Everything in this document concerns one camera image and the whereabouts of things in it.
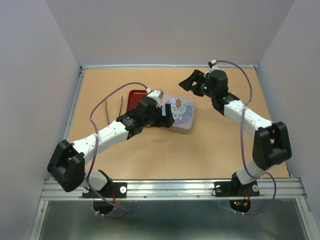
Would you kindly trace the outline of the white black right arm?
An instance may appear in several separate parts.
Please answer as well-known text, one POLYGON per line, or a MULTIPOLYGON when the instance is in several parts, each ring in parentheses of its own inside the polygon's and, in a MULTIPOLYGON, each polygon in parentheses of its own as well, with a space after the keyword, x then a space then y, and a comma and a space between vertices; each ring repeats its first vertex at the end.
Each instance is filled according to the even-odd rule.
POLYGON ((246 193, 259 196, 257 180, 270 168, 292 157, 287 126, 283 122, 265 119, 247 108, 229 92, 228 77, 222 70, 208 73, 195 70, 179 86, 196 96, 209 97, 215 110, 238 123, 241 132, 247 131, 253 136, 252 160, 244 163, 243 169, 235 172, 231 180, 216 182, 213 194, 216 197, 242 197, 246 193))

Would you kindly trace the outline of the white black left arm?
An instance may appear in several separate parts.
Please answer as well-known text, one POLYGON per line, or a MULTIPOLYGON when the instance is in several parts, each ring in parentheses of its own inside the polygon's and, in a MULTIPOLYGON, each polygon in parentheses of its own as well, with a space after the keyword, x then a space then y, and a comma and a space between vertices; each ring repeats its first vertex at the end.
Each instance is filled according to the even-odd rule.
POLYGON ((119 116, 105 128, 83 139, 60 141, 49 161, 47 171, 65 192, 78 187, 93 188, 100 197, 111 193, 112 180, 103 171, 86 170, 99 153, 140 134, 147 126, 170 128, 174 123, 171 106, 159 106, 152 97, 144 97, 136 108, 119 116))

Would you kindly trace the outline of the silver metal tongs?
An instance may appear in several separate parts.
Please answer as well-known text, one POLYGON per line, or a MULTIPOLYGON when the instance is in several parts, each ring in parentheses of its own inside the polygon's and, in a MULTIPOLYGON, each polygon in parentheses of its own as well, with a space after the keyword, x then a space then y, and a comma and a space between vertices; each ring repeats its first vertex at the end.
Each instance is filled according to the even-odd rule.
POLYGON ((109 100, 104 101, 104 110, 106 122, 109 125, 115 118, 119 117, 124 108, 124 97, 121 96, 120 100, 109 103, 109 100))

